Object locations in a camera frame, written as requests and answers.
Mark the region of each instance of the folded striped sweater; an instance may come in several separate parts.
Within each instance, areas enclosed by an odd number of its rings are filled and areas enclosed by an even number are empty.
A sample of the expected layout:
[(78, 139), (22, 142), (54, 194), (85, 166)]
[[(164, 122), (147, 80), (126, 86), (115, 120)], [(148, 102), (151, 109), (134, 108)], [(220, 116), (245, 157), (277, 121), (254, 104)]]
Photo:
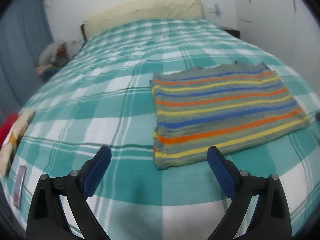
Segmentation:
[(229, 154), (309, 125), (280, 77), (264, 63), (156, 74), (151, 92), (158, 169), (203, 161), (210, 146)]

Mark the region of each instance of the checkered bedsheet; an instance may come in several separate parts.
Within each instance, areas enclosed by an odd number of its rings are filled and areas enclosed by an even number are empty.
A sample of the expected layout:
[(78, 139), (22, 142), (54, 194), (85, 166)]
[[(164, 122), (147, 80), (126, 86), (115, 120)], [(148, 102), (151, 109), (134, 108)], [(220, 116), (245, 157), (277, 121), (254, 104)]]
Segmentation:
[[(230, 200), (207, 162), (158, 171), (153, 164), (154, 73), (235, 60), (265, 62), (310, 116), (312, 124), (273, 142), (227, 158), (254, 176), (280, 176), (288, 200), (292, 233), (320, 198), (320, 128), (314, 114), (318, 96), (291, 68), (256, 46), (240, 41), (206, 20), (145, 20), (90, 39), (80, 53), (25, 105), (36, 115), (17, 150), (8, 178), (7, 200), (26, 228), (28, 210), (41, 174), (65, 176), (109, 145), (112, 161), (88, 203), (112, 239), (206, 239)], [(21, 209), (13, 206), (16, 173), (27, 166)], [(245, 232), (254, 204), (237, 235)], [(62, 198), (73, 232), (80, 231)]]

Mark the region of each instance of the cream headboard cover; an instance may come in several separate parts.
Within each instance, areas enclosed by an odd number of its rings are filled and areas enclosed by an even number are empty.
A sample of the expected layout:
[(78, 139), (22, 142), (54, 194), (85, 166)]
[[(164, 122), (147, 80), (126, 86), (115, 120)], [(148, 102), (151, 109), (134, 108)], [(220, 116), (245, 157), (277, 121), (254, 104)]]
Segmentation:
[(200, 0), (137, 0), (89, 17), (84, 22), (87, 38), (113, 27), (144, 19), (202, 18)]

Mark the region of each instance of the curtain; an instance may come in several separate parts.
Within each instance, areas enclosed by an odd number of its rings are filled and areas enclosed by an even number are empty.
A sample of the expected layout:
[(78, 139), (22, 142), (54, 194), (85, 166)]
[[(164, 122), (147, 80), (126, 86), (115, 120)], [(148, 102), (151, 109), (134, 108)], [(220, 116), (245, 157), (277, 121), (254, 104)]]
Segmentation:
[(43, 0), (15, 0), (0, 20), (0, 124), (43, 85), (36, 67), (52, 42)]

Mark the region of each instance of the metal screw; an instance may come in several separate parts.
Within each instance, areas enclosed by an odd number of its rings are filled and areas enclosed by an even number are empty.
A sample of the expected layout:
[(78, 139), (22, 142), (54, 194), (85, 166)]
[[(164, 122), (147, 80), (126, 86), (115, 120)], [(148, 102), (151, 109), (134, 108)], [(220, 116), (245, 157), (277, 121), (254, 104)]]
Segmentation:
[(78, 170), (73, 170), (73, 171), (70, 172), (70, 175), (71, 175), (72, 177), (75, 177), (75, 176), (77, 176), (78, 174), (79, 174), (79, 171), (78, 171)]
[(42, 174), (41, 177), (40, 177), (40, 179), (41, 179), (41, 180), (45, 180), (45, 179), (47, 179), (47, 177), (48, 177), (47, 174)]
[(271, 174), (271, 178), (274, 179), (274, 180), (277, 180), (279, 179), (278, 175), (277, 174)]
[(245, 171), (245, 170), (241, 170), (241, 171), (240, 171), (240, 175), (241, 175), (242, 177), (247, 177), (247, 176), (249, 175), (249, 172), (247, 172), (247, 171)]

